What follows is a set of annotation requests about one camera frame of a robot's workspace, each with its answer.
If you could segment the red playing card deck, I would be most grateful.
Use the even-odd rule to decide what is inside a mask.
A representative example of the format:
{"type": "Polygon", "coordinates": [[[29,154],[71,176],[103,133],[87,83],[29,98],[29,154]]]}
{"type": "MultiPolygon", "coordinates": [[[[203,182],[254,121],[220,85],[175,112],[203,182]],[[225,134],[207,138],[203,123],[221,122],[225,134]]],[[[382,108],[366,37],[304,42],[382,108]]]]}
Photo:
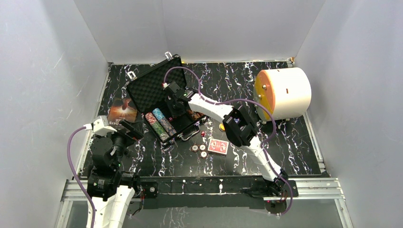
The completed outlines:
{"type": "Polygon", "coordinates": [[[225,156],[228,153],[228,147],[229,147],[228,141],[211,138],[207,146],[207,151],[225,156]]]}

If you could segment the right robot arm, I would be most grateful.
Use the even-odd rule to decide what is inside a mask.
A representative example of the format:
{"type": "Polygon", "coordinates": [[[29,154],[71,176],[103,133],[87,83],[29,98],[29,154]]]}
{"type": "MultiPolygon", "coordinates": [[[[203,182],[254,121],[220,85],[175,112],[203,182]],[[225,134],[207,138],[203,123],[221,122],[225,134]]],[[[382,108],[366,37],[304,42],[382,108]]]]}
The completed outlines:
{"type": "Polygon", "coordinates": [[[288,182],[288,175],[283,168],[277,165],[265,148],[266,142],[258,137],[258,128],[252,120],[246,106],[246,99],[217,102],[203,97],[190,90],[186,91],[175,82],[163,83],[163,89],[167,93],[168,106],[175,111],[187,109],[200,112],[224,125],[227,139],[241,148],[254,161],[263,177],[262,181],[256,181],[250,187],[242,189],[252,197],[274,196],[281,200],[293,199],[293,187],[288,182]]]}

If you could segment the red green chip row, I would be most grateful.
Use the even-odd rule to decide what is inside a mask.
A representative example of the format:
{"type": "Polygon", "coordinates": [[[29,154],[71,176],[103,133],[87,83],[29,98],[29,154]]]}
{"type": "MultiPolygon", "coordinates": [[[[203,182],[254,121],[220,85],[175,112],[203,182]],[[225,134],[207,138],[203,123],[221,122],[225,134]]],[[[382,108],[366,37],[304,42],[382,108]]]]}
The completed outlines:
{"type": "Polygon", "coordinates": [[[165,129],[161,126],[161,124],[152,113],[147,113],[145,115],[145,118],[163,142],[169,138],[168,133],[165,131],[165,129]]]}

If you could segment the yellow dealer button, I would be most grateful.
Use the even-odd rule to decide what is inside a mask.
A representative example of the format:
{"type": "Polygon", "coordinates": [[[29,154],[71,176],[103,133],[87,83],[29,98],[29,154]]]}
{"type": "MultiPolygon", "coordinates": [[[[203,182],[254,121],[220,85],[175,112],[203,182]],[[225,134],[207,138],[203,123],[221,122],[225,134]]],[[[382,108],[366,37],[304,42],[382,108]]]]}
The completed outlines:
{"type": "Polygon", "coordinates": [[[221,124],[219,124],[219,129],[221,130],[221,131],[225,131],[225,127],[224,127],[224,125],[221,123],[221,124]]]}

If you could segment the black poker chip case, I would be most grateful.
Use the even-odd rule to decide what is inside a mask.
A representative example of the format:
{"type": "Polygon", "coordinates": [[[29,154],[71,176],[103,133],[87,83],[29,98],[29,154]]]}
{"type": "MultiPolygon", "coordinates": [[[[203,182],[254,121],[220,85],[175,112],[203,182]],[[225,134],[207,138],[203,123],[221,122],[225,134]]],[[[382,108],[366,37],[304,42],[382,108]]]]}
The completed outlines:
{"type": "Polygon", "coordinates": [[[171,82],[176,82],[180,87],[193,90],[197,93],[195,89],[191,89],[187,85],[182,60],[179,55],[167,57],[166,60],[141,72],[126,87],[136,108],[143,115],[147,127],[163,145],[173,144],[177,139],[181,139],[182,141],[189,140],[200,132],[199,125],[207,119],[207,116],[203,115],[198,120],[193,121],[188,114],[188,110],[185,114],[172,118],[165,102],[167,94],[163,90],[163,83],[169,84],[171,82]],[[169,135],[169,138],[164,142],[145,118],[145,115],[152,113],[155,108],[159,108],[162,111],[177,131],[175,135],[169,135]]]}

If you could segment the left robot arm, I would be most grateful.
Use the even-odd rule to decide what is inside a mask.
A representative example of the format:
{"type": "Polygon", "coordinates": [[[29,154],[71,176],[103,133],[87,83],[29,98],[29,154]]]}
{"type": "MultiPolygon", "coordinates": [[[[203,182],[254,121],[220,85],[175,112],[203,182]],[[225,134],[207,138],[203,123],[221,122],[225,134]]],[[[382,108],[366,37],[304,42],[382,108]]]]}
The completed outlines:
{"type": "Polygon", "coordinates": [[[121,129],[109,125],[105,116],[91,124],[95,138],[91,144],[93,168],[87,180],[88,228],[120,228],[132,198],[142,192],[137,174],[121,171],[120,166],[128,147],[144,136],[140,122],[121,120],[121,129]]]}

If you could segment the dark book with orange cover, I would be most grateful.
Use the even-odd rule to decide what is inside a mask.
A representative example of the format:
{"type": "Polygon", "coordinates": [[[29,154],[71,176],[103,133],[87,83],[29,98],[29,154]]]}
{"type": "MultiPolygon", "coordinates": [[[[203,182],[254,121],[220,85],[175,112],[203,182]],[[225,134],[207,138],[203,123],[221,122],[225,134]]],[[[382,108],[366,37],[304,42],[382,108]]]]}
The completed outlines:
{"type": "Polygon", "coordinates": [[[137,113],[131,98],[118,98],[113,101],[107,119],[110,125],[118,125],[121,120],[134,123],[137,113]]]}

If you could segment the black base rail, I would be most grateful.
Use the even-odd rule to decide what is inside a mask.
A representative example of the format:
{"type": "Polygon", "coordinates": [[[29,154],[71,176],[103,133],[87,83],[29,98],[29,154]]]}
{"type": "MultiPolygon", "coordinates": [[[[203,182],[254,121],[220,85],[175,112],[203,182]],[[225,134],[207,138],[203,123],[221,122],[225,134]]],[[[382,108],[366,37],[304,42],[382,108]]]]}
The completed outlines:
{"type": "Polygon", "coordinates": [[[286,201],[302,196],[302,180],[289,179],[279,185],[261,176],[140,177],[124,176],[124,184],[134,187],[131,202],[144,198],[145,209],[174,207],[248,207],[283,210],[286,201]]]}

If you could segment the brown poker chip left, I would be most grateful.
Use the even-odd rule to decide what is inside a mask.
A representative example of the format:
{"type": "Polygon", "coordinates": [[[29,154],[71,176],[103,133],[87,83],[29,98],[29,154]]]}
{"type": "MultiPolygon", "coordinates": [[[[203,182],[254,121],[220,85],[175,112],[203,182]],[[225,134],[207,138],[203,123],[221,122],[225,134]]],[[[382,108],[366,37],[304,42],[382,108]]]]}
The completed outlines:
{"type": "Polygon", "coordinates": [[[200,150],[199,145],[195,144],[191,147],[192,152],[198,152],[200,150]]]}

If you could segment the brown chip row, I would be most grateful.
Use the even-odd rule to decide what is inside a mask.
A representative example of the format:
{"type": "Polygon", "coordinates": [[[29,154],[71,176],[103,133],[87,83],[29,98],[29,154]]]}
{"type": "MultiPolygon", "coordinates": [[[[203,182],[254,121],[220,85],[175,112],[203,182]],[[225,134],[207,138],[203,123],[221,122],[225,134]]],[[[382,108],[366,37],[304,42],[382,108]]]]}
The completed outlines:
{"type": "Polygon", "coordinates": [[[191,117],[193,121],[198,120],[203,114],[200,114],[199,112],[195,112],[193,110],[188,110],[188,114],[191,117]]]}

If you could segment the white orange cylindrical drum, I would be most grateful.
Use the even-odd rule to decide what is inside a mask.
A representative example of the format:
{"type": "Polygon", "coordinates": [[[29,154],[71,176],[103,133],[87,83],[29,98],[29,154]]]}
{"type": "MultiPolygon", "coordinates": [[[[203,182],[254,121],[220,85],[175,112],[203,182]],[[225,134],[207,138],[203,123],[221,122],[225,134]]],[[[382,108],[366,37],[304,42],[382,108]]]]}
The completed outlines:
{"type": "Polygon", "coordinates": [[[311,85],[299,67],[261,70],[255,79],[253,100],[275,120],[298,118],[311,102],[311,85]]]}

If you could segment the blue grey chip row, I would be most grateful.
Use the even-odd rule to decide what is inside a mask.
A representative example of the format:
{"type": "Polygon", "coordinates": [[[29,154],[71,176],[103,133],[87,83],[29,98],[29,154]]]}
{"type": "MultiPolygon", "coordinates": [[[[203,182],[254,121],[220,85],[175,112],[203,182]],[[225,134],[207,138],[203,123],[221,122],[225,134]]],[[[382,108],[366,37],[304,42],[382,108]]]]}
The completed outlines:
{"type": "Polygon", "coordinates": [[[173,136],[177,133],[175,128],[171,125],[171,123],[168,121],[168,119],[159,108],[155,108],[152,113],[170,136],[173,136]]]}

